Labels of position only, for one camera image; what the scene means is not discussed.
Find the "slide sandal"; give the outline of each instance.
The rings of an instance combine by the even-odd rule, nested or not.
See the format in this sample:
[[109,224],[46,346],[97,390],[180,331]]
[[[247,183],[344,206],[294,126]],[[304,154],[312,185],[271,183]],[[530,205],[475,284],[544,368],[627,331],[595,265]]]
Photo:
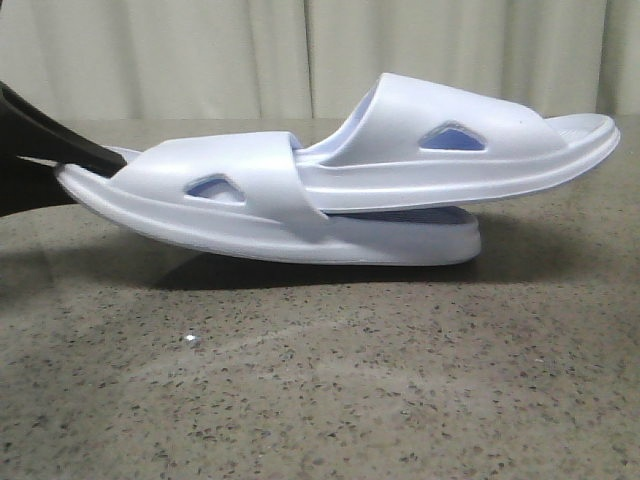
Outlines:
[[115,223],[197,250],[444,265],[480,251],[476,219],[454,204],[568,181],[618,139],[605,116],[543,120],[520,105],[383,74],[336,133],[308,148],[288,132],[185,138],[144,152],[113,148],[126,166],[106,176],[80,162],[56,176]]

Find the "curtain fold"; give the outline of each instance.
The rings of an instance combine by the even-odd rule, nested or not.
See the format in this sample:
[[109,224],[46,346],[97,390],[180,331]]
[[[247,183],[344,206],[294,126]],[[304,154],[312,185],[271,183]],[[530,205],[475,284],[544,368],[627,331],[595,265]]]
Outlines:
[[383,71],[640,113],[637,0],[6,0],[0,78],[61,119],[340,118]]

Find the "granite countertop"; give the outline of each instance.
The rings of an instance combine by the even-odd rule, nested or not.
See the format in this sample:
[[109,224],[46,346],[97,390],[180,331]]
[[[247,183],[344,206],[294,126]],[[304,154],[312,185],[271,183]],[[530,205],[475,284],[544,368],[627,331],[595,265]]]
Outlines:
[[[469,209],[453,267],[199,254],[0,219],[0,478],[640,478],[640,117],[596,171]],[[102,143],[334,121],[79,122]]]

